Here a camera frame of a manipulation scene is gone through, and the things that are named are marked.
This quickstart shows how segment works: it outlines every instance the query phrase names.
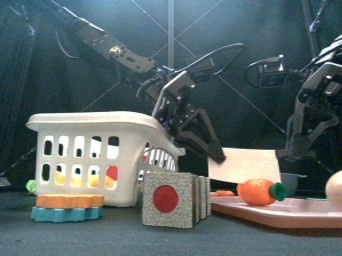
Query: block with red circle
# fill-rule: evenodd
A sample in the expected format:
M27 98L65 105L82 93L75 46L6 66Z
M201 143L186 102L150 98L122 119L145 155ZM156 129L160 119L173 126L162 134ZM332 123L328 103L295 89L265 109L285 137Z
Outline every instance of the block with red circle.
M142 224L192 228L197 222L197 176L190 173L146 173L142 189Z

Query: gray table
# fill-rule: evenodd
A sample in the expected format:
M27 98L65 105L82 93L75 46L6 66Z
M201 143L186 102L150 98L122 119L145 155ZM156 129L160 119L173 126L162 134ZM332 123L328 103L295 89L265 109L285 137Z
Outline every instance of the gray table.
M340 229L283 230L213 213L189 230L141 225L133 208L98 220L37 223L34 196L0 193L0 255L340 255Z

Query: wooden toy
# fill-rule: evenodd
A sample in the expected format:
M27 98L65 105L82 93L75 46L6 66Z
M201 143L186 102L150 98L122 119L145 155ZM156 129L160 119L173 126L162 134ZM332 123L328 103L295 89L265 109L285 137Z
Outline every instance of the wooden toy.
M205 179L190 173L146 173L142 187L142 224L192 228L206 216L209 197Z

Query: cable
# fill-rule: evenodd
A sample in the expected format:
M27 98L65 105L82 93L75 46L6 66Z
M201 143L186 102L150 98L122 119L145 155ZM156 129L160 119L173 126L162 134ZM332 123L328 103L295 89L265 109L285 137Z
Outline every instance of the cable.
M299 73L303 73L308 68L311 68L316 62L323 59L329 53L332 53L333 51L336 51L339 48L342 48L342 45L337 45L336 47L333 47L332 49L329 49L328 51L325 51L324 53L321 53L317 57L315 57L312 59L312 61L300 69Z
M63 53L63 55L65 55L67 58L78 59L78 58L79 58L78 56L71 56L71 55L66 52L66 50L63 49L63 46L62 46L61 41L59 41L58 31L57 31L57 30L55 30L55 32L54 32L54 36L55 36L58 48L59 48L61 52Z
M237 53L233 55L233 57L229 59L229 61L226 62L226 64L224 65L224 67L213 74L213 75L218 75L222 71L225 71L228 65L230 64L230 62L234 60L234 58L237 57L237 55L241 53L244 45L237 43L237 44L229 44L225 45L220 48L217 48L216 50L210 51L209 53L206 53L204 56L201 56L196 61L193 61L189 65L186 65L185 67L182 67L181 69L176 70L173 72L172 75L182 72L184 70L186 70L188 68L190 68L192 66L194 66L197 63L202 62L205 59L208 59L209 57L214 56L216 54L221 53L222 51L232 49L232 48L237 48L238 51Z
M242 80L244 80L244 82L250 86L250 87L253 87L253 88L260 88L255 83L252 83L250 82L250 80L248 79L248 72L249 72L249 70L255 67L255 66L259 66L259 65L261 65L261 64L264 64L265 63L265 60L259 60L259 61L256 61L256 62L253 62L253 63L250 63L246 67L245 67L245 69L244 69L244 71L242 71Z

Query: tray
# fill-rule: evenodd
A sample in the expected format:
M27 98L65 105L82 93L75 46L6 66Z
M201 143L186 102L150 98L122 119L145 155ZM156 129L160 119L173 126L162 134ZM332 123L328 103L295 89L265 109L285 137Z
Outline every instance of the tray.
M246 205L237 196L212 196L210 208L276 228L342 228L342 212L327 200L285 198L260 207Z

